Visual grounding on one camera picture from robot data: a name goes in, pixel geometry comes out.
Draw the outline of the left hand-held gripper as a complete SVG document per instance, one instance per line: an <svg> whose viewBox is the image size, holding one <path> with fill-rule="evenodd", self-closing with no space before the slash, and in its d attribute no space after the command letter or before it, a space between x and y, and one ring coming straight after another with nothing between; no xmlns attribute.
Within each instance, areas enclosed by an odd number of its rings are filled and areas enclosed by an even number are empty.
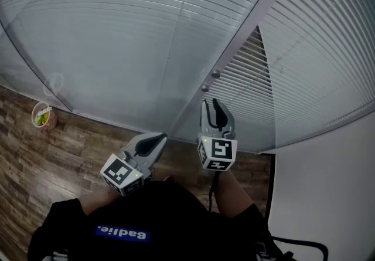
<svg viewBox="0 0 375 261"><path fill-rule="evenodd" d="M100 174L105 183L122 196L128 196L144 186L150 167L159 160L167 141L165 133L145 133L135 136L127 150L111 154Z"/></svg>

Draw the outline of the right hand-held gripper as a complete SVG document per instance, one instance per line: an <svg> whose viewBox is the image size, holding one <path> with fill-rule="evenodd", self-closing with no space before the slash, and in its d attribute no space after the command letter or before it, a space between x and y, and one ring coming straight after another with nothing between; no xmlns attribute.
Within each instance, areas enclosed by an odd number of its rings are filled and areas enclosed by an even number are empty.
<svg viewBox="0 0 375 261"><path fill-rule="evenodd" d="M213 99L212 102L216 112L216 126L212 124L209 105L203 100L197 151L203 169L228 171L235 163L237 153L234 117L219 99Z"/></svg>

